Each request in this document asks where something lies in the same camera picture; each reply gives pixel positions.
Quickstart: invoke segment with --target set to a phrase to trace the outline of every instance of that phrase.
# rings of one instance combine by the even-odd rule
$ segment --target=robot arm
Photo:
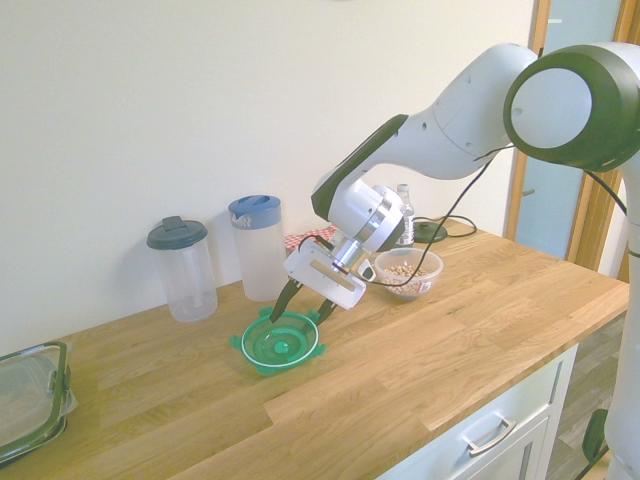
[[[513,44],[497,45],[462,71],[433,105],[415,115],[397,115],[376,130],[316,186],[315,213],[338,231],[331,245],[305,242],[285,262],[291,281],[272,314],[277,319],[289,299],[305,285],[327,299],[321,319],[336,305],[357,304],[366,284],[351,273],[363,255],[389,250],[404,230],[398,195],[384,186],[369,187],[361,177],[376,165],[402,165],[438,179],[470,175],[504,147],[504,99],[516,77],[536,55]],[[367,260],[358,273],[372,279]]]
[[[398,115],[374,132],[316,186],[317,215],[338,231],[328,245],[304,242],[287,259],[291,281],[271,316],[306,285],[327,300],[320,321],[351,308],[365,283],[351,273],[364,254],[402,234],[401,202],[361,177],[380,163],[438,179],[465,177],[509,141],[534,158],[591,171],[619,167],[629,196],[631,302],[606,436],[614,458],[608,480],[640,480],[640,47],[568,47],[540,59],[505,44],[474,60],[426,110]],[[371,278],[371,268],[358,268]]]

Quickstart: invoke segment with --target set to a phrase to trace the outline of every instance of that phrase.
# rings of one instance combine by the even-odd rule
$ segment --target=bowl of chickpeas
[[[402,300],[421,297],[433,288],[444,268],[442,259],[433,252],[427,252],[420,264],[423,254],[422,248],[413,247],[381,253],[374,261],[376,282],[386,284],[386,289]]]

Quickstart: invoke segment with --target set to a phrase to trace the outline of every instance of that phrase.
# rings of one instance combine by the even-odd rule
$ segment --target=clear plastic jug
[[[244,197],[229,205],[244,293],[250,300],[275,300],[287,283],[280,199]]]
[[[158,268],[171,315],[180,322],[196,322],[218,307],[207,229],[200,222],[168,217],[147,237],[156,252]]]

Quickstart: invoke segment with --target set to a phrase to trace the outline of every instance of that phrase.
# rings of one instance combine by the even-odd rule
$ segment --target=chickpeas
[[[411,265],[398,265],[392,268],[385,268],[385,272],[387,273],[390,273],[392,275],[396,275],[399,277],[407,277],[407,278],[413,275],[414,271],[415,269]],[[427,275],[427,273],[428,272],[426,272],[425,270],[419,269],[415,276],[419,277],[419,276]],[[406,282],[406,280],[397,280],[397,279],[386,280],[386,283],[391,283],[391,284],[401,284],[404,282]],[[430,285],[431,285],[430,282],[428,285],[425,285],[424,282],[421,282],[415,279],[414,277],[414,279],[412,279],[411,282],[409,282],[406,285],[402,285],[401,287],[387,287],[387,288],[400,297],[415,297],[418,294],[426,291],[425,288],[428,289]]]

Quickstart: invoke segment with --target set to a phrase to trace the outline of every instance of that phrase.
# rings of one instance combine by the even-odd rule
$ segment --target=drawer handle
[[[491,450],[493,447],[495,447],[496,445],[498,445],[502,440],[507,438],[511,432],[513,432],[513,429],[516,428],[517,423],[518,422],[516,422],[515,420],[507,420],[506,418],[503,418],[502,422],[500,422],[500,425],[504,425],[507,428],[505,429],[504,432],[502,432],[496,438],[480,446],[470,441],[469,455],[471,456],[471,458],[477,457],[478,455],[482,455],[484,452],[487,452]]]

